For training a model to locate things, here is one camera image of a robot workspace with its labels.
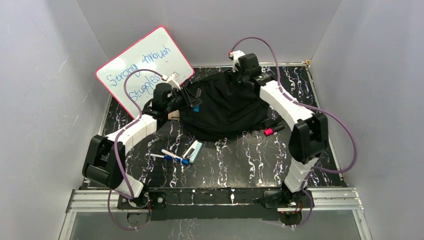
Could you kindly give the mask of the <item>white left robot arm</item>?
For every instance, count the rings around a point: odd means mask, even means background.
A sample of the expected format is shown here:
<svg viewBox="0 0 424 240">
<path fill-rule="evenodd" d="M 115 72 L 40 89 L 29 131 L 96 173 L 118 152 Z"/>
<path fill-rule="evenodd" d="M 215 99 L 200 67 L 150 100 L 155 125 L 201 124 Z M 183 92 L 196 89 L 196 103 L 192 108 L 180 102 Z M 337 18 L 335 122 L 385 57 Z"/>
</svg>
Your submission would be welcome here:
<svg viewBox="0 0 424 240">
<path fill-rule="evenodd" d="M 199 106 L 202 91 L 187 86 L 159 83 L 141 113 L 129 124 L 106 136 L 95 135 L 89 143 L 82 175 L 92 182 L 116 191 L 137 208 L 149 203 L 144 184 L 126 172 L 127 153 L 146 137 L 159 130 L 175 111 Z"/>
</svg>

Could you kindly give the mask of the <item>pink framed whiteboard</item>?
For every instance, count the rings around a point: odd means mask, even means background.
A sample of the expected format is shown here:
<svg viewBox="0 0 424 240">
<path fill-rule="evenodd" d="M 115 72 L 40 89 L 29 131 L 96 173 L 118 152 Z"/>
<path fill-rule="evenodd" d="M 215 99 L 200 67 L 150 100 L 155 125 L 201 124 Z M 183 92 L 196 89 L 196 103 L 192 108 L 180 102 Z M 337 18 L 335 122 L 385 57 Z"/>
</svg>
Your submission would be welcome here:
<svg viewBox="0 0 424 240">
<path fill-rule="evenodd" d="M 127 113 L 135 118 L 153 97 L 161 76 L 179 75 L 183 83 L 194 69 L 164 26 L 159 26 L 100 67 L 95 75 Z"/>
</svg>

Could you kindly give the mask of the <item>blue capped black highlighter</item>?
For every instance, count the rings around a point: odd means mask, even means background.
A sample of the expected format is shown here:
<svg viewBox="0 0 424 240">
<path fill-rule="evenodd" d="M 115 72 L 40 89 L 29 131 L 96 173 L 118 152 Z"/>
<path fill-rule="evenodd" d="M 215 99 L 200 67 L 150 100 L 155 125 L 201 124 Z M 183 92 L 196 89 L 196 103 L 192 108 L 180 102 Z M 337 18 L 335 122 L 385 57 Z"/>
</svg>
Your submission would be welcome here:
<svg viewBox="0 0 424 240">
<path fill-rule="evenodd" d="M 193 112 L 198 113 L 198 112 L 199 112 L 199 110 L 200 110 L 200 104 L 201 104 L 201 103 L 202 103 L 202 100 L 196 100 L 196 101 L 193 103 L 192 111 L 193 111 Z"/>
</svg>

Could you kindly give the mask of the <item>small wooden block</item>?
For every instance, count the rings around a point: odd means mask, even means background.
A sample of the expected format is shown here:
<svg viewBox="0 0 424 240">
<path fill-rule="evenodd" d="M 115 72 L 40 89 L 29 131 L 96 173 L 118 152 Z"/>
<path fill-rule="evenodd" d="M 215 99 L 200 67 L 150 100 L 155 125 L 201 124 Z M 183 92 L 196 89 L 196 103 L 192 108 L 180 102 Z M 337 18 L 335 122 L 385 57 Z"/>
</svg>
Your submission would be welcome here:
<svg viewBox="0 0 424 240">
<path fill-rule="evenodd" d="M 173 112 L 170 112 L 167 116 L 167 119 L 170 121 L 179 121 L 180 120 L 180 111 L 175 110 Z"/>
</svg>

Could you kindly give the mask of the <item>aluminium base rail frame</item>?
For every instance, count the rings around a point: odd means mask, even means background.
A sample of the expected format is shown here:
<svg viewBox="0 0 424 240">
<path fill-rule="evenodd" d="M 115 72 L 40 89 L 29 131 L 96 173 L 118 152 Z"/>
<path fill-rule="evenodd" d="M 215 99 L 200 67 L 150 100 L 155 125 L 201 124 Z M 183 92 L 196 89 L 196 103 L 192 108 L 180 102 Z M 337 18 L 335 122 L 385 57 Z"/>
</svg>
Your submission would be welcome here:
<svg viewBox="0 0 424 240">
<path fill-rule="evenodd" d="M 105 189 L 75 190 L 67 207 L 60 239 L 71 237 L 77 213 L 153 214 L 154 221 L 172 219 L 278 218 L 286 227 L 307 224 L 313 211 L 350 211 L 361 239 L 371 239 L 364 208 L 354 187 L 312 187 L 307 195 L 283 203 L 278 188 L 152 188 L 140 202 Z"/>
</svg>

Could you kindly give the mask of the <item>white blue whiteboard marker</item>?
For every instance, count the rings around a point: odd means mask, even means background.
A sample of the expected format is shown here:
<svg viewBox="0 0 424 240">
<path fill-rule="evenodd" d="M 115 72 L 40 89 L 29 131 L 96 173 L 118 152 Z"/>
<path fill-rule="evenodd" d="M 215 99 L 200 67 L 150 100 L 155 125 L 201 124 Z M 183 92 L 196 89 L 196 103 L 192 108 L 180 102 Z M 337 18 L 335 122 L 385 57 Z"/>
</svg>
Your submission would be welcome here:
<svg viewBox="0 0 424 240">
<path fill-rule="evenodd" d="M 176 154 L 174 154 L 172 152 L 169 152 L 169 151 L 167 151 L 165 149 L 161 149 L 161 152 L 165 155 L 164 158 L 167 159 L 167 160 L 176 160 L 176 161 L 179 161 L 180 163 L 182 163 L 184 165 L 189 165 L 190 164 L 190 161 L 189 160 L 187 160 L 185 158 L 182 158 L 180 156 L 177 156 Z"/>
</svg>

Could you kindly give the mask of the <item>pink capped black highlighter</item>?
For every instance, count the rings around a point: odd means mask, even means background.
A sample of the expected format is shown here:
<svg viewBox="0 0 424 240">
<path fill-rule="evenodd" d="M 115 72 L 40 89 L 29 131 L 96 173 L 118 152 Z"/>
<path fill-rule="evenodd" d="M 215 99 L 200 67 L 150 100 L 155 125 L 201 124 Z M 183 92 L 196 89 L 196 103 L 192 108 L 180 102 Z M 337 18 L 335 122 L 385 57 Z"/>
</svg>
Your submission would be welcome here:
<svg viewBox="0 0 424 240">
<path fill-rule="evenodd" d="M 263 133 L 266 137 L 268 137 L 270 135 L 273 135 L 274 133 L 277 133 L 277 132 L 283 130 L 284 128 L 285 128 L 284 124 L 278 124 L 278 125 L 275 125 L 275 126 L 272 126 L 270 128 L 265 129 L 263 131 Z"/>
</svg>

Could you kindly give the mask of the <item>white eraser block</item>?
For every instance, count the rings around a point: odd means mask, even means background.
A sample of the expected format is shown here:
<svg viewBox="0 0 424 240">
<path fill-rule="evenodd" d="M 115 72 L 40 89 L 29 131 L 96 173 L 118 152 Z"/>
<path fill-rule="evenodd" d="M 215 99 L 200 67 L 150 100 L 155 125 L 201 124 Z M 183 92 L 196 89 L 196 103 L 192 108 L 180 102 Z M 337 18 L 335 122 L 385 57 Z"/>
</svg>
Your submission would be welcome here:
<svg viewBox="0 0 424 240">
<path fill-rule="evenodd" d="M 202 147 L 203 143 L 195 140 L 182 157 L 188 160 L 190 164 L 193 164 L 196 161 L 200 151 L 202 150 Z"/>
</svg>

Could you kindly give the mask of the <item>black student backpack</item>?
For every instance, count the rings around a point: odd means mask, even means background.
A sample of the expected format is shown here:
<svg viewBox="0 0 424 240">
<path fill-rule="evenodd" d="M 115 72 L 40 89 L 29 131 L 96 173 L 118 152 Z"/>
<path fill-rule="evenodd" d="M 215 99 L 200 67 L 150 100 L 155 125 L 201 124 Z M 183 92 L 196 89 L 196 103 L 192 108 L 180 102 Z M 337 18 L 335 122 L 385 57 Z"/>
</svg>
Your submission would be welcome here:
<svg viewBox="0 0 424 240">
<path fill-rule="evenodd" d="M 180 121 L 197 140 L 217 141 L 233 138 L 244 131 L 273 128 L 282 117 L 269 117 L 270 106 L 251 87 L 231 80 L 231 70 L 218 72 L 186 85 L 195 93 L 201 91 L 198 110 L 181 110 Z"/>
</svg>

